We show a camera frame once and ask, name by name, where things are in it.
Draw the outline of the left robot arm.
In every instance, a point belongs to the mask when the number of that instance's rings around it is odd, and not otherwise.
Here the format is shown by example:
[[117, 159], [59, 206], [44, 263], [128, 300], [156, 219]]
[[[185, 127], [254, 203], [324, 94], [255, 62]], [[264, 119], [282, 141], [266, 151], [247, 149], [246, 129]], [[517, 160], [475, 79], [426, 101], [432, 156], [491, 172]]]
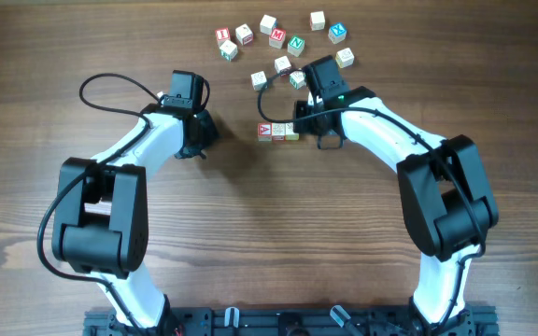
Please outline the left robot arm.
[[60, 278], [95, 283], [112, 307], [85, 314], [86, 335], [181, 335], [185, 328], [152, 282], [147, 182], [170, 158], [203, 157], [219, 133], [206, 109], [210, 86], [176, 70], [168, 93], [136, 113], [138, 122], [109, 149], [70, 158], [41, 219], [36, 250]]

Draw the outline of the dark red sided block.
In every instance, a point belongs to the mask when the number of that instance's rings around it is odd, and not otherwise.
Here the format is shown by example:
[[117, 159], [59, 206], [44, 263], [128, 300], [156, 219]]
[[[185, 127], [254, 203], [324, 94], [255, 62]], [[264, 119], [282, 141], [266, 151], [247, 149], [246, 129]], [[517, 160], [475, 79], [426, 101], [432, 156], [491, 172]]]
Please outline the dark red sided block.
[[273, 123], [271, 137], [274, 142], [284, 141], [286, 137], [286, 125], [284, 123]]

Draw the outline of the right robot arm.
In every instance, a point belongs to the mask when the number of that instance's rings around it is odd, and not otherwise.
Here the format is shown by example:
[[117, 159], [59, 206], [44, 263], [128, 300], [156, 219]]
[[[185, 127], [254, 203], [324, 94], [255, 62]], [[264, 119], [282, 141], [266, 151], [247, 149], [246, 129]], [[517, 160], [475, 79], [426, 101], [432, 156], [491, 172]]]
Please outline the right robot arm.
[[397, 175], [406, 230], [421, 253], [412, 306], [431, 335], [464, 318], [468, 268], [499, 220], [483, 162], [465, 135], [446, 139], [395, 114], [365, 87], [351, 89], [327, 56], [303, 67], [309, 100], [296, 105], [299, 133], [329, 132], [359, 144]]

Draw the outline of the yellow-sided picture block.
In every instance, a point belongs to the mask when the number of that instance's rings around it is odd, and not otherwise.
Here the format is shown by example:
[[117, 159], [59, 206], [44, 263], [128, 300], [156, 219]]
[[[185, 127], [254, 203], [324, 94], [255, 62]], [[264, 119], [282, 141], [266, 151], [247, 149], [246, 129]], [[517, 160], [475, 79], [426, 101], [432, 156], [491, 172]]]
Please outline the yellow-sided picture block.
[[285, 124], [285, 140], [286, 141], [298, 141], [299, 140], [299, 134], [294, 131], [293, 123]]

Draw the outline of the teal-sided picture block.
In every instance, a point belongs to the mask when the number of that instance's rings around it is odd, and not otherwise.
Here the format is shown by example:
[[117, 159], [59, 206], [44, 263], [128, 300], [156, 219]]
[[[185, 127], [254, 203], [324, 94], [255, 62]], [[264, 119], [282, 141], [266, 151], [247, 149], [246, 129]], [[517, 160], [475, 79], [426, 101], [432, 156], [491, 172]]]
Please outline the teal-sided picture block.
[[219, 54], [228, 62], [232, 62], [238, 54], [238, 47], [231, 40], [226, 40], [219, 46]]

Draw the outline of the red A letter block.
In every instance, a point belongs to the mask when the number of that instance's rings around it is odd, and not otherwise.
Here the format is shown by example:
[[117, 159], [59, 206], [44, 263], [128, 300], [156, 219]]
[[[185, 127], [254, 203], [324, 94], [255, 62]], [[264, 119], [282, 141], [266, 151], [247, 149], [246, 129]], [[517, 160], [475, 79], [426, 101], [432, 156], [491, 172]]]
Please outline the red A letter block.
[[273, 140], [272, 124], [259, 123], [257, 128], [259, 142], [271, 142]]

